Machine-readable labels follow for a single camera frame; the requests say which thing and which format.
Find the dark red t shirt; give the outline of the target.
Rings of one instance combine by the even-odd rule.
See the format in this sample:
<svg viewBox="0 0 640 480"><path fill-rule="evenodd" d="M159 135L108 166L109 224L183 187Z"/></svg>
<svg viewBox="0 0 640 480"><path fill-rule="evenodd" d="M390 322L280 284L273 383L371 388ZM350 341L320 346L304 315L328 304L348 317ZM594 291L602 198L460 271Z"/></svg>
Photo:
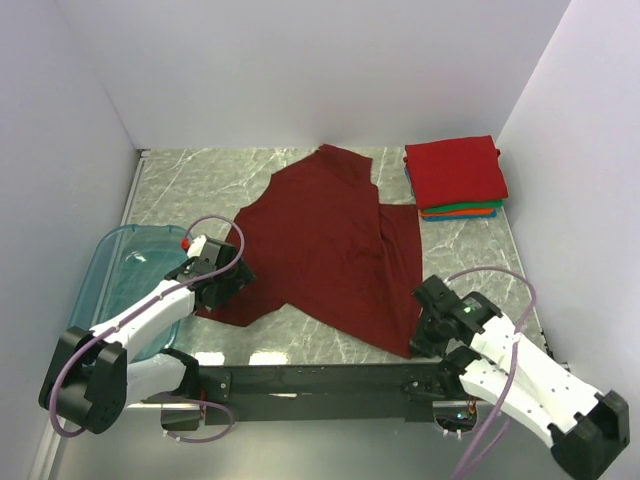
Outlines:
<svg viewBox="0 0 640 480"><path fill-rule="evenodd" d="M291 305L325 325L407 358L420 306L419 219L382 204L368 157L322 145L272 174L235 216L227 240L243 244L254 281L198 315L247 327Z"/></svg>

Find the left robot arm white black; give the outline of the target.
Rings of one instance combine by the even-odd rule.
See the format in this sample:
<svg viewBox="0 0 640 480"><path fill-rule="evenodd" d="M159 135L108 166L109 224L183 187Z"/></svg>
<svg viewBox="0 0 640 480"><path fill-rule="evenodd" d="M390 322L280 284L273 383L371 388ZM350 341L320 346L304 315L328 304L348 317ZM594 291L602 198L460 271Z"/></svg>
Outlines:
<svg viewBox="0 0 640 480"><path fill-rule="evenodd" d="M206 235L183 241L187 258L141 300L90 329L71 327L59 338L40 392L53 430L63 438L110 428L129 405L157 394L220 409L203 397L198 361L172 348L135 359L160 333L200 308L227 302L254 275L243 244Z"/></svg>

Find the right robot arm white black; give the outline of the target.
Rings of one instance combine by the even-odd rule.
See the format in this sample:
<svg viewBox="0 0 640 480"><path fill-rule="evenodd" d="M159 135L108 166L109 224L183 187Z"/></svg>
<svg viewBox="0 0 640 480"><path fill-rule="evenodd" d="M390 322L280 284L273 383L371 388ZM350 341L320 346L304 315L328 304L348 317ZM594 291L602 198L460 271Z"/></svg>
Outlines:
<svg viewBox="0 0 640 480"><path fill-rule="evenodd" d="M410 351L440 360L429 392L492 404L536 435L573 479L600 478L629 445L628 402L574 376L484 295L461 297L432 275L413 296L421 315Z"/></svg>

